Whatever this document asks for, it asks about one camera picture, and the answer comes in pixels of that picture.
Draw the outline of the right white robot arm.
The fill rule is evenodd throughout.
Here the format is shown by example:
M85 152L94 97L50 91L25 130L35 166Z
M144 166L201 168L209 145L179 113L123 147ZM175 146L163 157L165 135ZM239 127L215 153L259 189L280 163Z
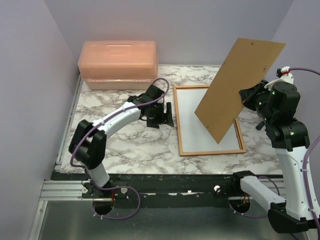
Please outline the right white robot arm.
M309 165L312 149L307 127L294 115L301 95L285 81L272 87L263 80L256 86L239 91L242 104L261 118L271 146L280 162L285 197L263 185L251 171L235 172L230 191L253 197L266 211L268 221L279 234L295 234L320 229L320 205L313 188Z

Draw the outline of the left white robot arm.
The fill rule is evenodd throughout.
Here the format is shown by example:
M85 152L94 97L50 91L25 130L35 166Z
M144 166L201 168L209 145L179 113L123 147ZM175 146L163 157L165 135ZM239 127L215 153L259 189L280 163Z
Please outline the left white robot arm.
M111 191L110 176L103 160L108 139L125 126L142 120L148 128L159 129L160 125L174 126L171 102L145 101L131 96L120 108L98 120L78 123L68 151L70 164L82 168L93 180L93 191L101 198Z

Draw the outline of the brown cardboard backing board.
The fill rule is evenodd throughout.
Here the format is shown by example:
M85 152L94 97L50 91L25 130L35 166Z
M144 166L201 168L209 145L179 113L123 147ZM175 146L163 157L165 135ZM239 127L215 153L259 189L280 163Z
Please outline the brown cardboard backing board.
M243 109L239 92L256 86L285 48L283 42L239 37L195 110L220 143Z

